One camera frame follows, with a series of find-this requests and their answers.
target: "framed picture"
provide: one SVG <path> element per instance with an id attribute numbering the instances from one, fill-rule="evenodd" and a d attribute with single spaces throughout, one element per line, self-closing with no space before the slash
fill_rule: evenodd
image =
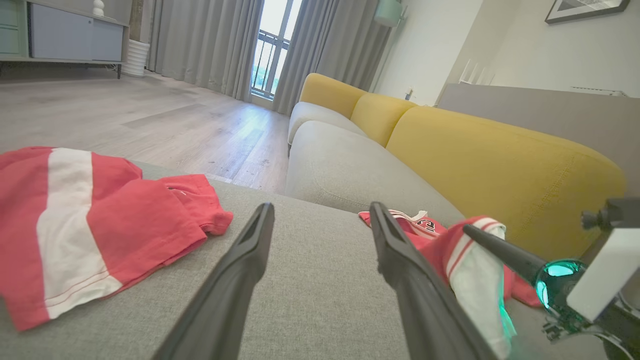
<path id="1" fill-rule="evenodd" d="M 547 24 L 625 11 L 629 0 L 556 0 Z"/>

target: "gray sofa cushion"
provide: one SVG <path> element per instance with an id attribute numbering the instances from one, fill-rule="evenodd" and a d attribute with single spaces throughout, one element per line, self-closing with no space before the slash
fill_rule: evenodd
<path id="1" fill-rule="evenodd" d="M 431 185 L 375 141 L 318 121 L 298 129 L 285 194 L 351 212 L 372 201 L 449 226 L 464 216 Z"/>
<path id="2" fill-rule="evenodd" d="M 356 133 L 364 137 L 367 136 L 356 124 L 340 113 L 324 108 L 320 105 L 301 101 L 294 106 L 293 112 L 291 112 L 291 118 L 289 119 L 289 145 L 293 143 L 293 138 L 296 135 L 298 128 L 300 128 L 302 124 L 311 120 L 325 122 L 327 124 L 347 129 L 352 133 Z"/>
<path id="3" fill-rule="evenodd" d="M 180 175 L 136 163 L 147 179 Z M 18 333 L 0 305 L 0 359 L 150 359 L 255 208 L 275 206 L 267 270 L 255 287 L 240 359 L 408 359 L 395 293 L 377 271 L 371 230 L 352 213 L 211 181 L 234 212 L 227 233 L 114 297 Z M 603 359 L 600 341 L 551 345 L 544 316 L 511 301 L 511 359 Z"/>

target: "floor plank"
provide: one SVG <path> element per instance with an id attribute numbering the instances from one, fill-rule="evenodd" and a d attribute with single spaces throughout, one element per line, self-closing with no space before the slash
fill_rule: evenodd
<path id="1" fill-rule="evenodd" d="M 148 73 L 0 79 L 0 152 L 70 147 L 283 193 L 288 117 Z"/>

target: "balcony railing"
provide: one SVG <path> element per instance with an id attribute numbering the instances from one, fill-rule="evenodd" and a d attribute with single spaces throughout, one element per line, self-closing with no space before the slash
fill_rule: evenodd
<path id="1" fill-rule="evenodd" d="M 251 73 L 251 92 L 253 94 L 273 99 L 278 87 L 282 65 L 289 50 L 289 42 L 289 40 L 264 30 L 258 32 Z"/>

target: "curtain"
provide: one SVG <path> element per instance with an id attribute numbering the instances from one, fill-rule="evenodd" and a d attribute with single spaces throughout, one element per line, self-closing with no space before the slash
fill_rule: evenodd
<path id="1" fill-rule="evenodd" d="M 303 0 L 274 110 L 291 114 L 312 72 L 369 89 L 391 31 L 373 21 L 377 5 L 378 0 Z"/>
<path id="2" fill-rule="evenodd" d="M 148 68 L 249 101 L 262 3 L 156 0 Z"/>

